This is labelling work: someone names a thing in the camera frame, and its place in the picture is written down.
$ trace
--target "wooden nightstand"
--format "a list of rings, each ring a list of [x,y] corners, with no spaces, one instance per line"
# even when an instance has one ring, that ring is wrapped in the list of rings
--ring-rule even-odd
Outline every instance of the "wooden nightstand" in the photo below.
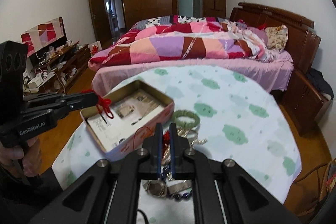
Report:
[[[293,71],[282,103],[300,136],[320,121],[331,102],[311,84],[300,70]]]

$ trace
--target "jade bracelet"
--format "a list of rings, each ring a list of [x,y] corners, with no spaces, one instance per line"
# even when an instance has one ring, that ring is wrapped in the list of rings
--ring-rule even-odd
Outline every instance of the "jade bracelet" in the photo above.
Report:
[[[181,121],[180,117],[188,117],[194,119],[194,122],[184,122]],[[188,110],[177,110],[173,113],[171,117],[172,121],[176,123],[177,126],[182,127],[183,129],[191,129],[198,126],[201,122],[200,118],[196,113]]]

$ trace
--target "tablecloth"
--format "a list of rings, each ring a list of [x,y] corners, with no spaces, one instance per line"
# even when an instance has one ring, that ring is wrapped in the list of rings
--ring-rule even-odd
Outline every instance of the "tablecloth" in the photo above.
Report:
[[[200,116],[199,138],[208,142],[196,149],[214,160],[234,159],[281,203],[285,201],[301,172],[300,153],[276,101],[258,83],[216,66],[180,66],[142,72],[113,90],[136,79],[173,98],[175,110]],[[65,189],[101,158],[104,154],[82,123],[52,169]],[[151,223],[194,223],[192,200],[153,198],[141,187],[139,208]],[[143,223],[140,215],[137,223]]]

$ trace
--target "hand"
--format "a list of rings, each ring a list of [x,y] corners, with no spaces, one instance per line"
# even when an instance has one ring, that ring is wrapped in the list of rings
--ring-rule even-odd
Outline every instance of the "hand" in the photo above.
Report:
[[[28,140],[27,143],[29,150],[25,155],[22,148],[19,146],[4,148],[0,143],[0,165],[15,178],[19,178],[20,174],[16,170],[12,160],[19,160],[23,158],[23,172],[26,177],[34,177],[39,173],[42,163],[40,140],[38,137],[34,137]]]

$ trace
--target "wooden headboard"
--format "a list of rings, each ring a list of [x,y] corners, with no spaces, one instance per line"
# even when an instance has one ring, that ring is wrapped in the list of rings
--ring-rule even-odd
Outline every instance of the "wooden headboard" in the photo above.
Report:
[[[288,41],[285,50],[290,53],[294,67],[306,74],[311,67],[321,38],[314,32],[314,22],[295,13],[255,3],[238,3],[232,10],[230,20],[242,19],[249,26],[267,27],[285,24],[288,27]]]

